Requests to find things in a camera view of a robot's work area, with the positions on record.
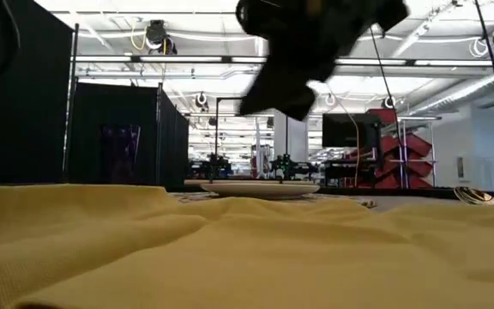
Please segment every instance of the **white column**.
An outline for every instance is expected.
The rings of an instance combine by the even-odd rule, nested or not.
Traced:
[[[274,112],[274,159],[286,152],[286,116]],[[295,162],[308,161],[308,124],[289,118],[288,153]]]

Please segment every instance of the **fluorescent light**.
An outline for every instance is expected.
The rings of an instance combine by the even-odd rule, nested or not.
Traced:
[[[189,57],[189,56],[142,56],[141,62],[144,63],[206,63],[221,62],[222,57]]]
[[[195,129],[192,131],[193,132],[196,132],[196,131],[214,132],[215,129]],[[252,129],[221,129],[221,128],[219,128],[219,133],[226,133],[226,132],[232,132],[232,133],[235,133],[236,135],[243,135],[242,133],[254,133],[254,134],[256,134],[256,130],[252,130]],[[260,133],[261,134],[271,134],[271,133],[274,133],[274,131],[273,130],[260,130]]]
[[[78,63],[120,63],[130,62],[128,56],[76,56],[75,61]]]
[[[441,120],[441,117],[438,116],[424,116],[424,117],[416,117],[416,116],[399,116],[398,120]]]
[[[491,67],[492,62],[486,60],[417,60],[416,66],[446,66],[446,67]]]
[[[381,61],[383,65],[404,65],[406,63],[406,60],[394,60],[394,59],[383,59]],[[336,59],[335,63],[342,65],[380,65],[378,59],[342,58],[342,59]]]
[[[376,59],[336,59],[336,64],[345,65],[378,65]]]
[[[216,117],[216,112],[191,112],[185,113],[186,117]],[[264,113],[264,114],[251,114],[245,116],[239,116],[234,113],[224,113],[219,112],[219,118],[221,117],[237,117],[237,118],[254,118],[254,117],[273,117],[273,114]]]
[[[84,76],[138,76],[141,77],[141,72],[135,71],[116,71],[108,74],[104,71],[88,71]]]
[[[232,57],[232,62],[239,64],[264,64],[266,57]]]

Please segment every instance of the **purple object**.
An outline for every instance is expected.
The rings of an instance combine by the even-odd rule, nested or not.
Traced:
[[[101,183],[127,185],[135,182],[135,162],[140,134],[139,125],[102,125]]]

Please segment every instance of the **wrinkled fabric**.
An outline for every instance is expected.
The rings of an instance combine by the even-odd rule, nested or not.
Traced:
[[[0,187],[1,308],[494,308],[494,207]]]

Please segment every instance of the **white plate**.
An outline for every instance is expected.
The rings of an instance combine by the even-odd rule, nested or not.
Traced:
[[[261,183],[227,183],[201,184],[205,191],[217,193],[223,197],[258,197],[258,198],[291,198],[304,194],[315,193],[319,185],[280,185]]]

